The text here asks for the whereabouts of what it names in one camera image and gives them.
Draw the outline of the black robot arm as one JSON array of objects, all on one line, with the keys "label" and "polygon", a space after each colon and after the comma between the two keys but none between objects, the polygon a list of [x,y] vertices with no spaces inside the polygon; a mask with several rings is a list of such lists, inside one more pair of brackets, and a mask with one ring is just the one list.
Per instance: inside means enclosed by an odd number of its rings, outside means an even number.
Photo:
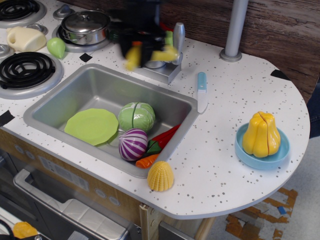
[{"label": "black robot arm", "polygon": [[115,32],[122,55],[125,56],[134,42],[141,47],[141,65],[149,62],[153,51],[161,51],[166,33],[159,26],[159,0],[126,0],[125,7],[109,9],[115,22]]}]

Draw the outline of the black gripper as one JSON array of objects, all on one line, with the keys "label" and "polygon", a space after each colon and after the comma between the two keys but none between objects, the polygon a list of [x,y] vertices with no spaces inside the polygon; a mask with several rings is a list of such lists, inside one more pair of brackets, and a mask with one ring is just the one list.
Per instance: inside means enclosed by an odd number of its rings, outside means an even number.
[{"label": "black gripper", "polygon": [[165,46],[166,32],[159,26],[152,30],[136,29],[124,22],[112,22],[109,39],[119,44],[123,57],[133,46],[141,47],[141,59],[151,60],[154,51],[162,51]]}]

